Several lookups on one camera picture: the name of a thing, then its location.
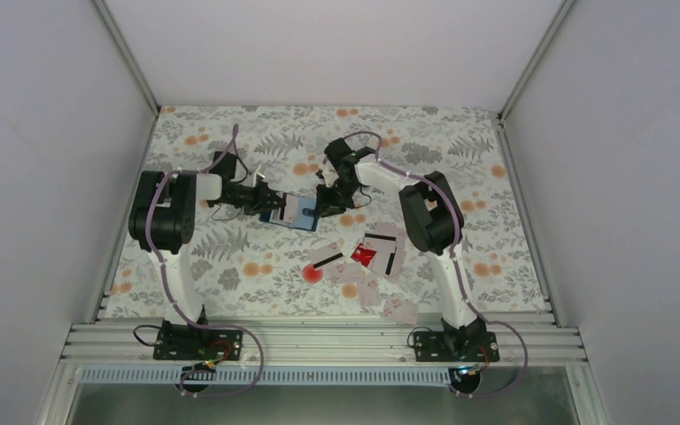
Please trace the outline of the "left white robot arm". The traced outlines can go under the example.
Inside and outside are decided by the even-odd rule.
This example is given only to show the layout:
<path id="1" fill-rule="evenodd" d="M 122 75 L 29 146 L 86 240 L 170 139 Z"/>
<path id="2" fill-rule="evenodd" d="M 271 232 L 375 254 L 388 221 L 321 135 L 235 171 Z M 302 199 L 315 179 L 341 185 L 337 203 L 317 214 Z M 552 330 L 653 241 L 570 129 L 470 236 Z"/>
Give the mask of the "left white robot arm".
<path id="1" fill-rule="evenodd" d="M 197 203 L 230 205 L 244 215 L 271 213 L 286 200 L 256 176 L 249 185 L 236 179 L 243 161 L 233 152 L 216 151 L 203 173 L 181 171 L 167 175 L 143 171 L 128 218 L 128 232 L 143 251 L 161 266 L 160 278 L 173 314 L 164 319 L 155 346 L 176 345 L 191 359 L 215 345 L 218 332 L 208 323 L 197 297 L 190 269 L 189 244 L 194 235 Z"/>

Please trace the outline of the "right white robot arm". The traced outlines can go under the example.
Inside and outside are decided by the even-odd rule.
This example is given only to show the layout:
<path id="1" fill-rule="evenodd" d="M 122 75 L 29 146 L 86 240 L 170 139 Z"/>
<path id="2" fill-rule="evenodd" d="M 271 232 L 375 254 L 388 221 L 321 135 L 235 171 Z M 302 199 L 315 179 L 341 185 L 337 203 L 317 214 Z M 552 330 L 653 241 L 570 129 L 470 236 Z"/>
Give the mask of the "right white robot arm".
<path id="1" fill-rule="evenodd" d="M 330 142 L 324 154 L 336 178 L 330 185 L 316 187 L 317 215 L 324 218 L 345 213 L 355 206 L 353 196 L 363 187 L 396 195 L 408 239 L 429 261 L 444 297 L 442 338 L 446 353 L 456 360 L 476 354 L 487 327 L 483 316 L 470 304 L 459 265 L 464 218 L 445 176 L 439 172 L 407 172 L 370 147 L 352 150 L 343 138 Z"/>

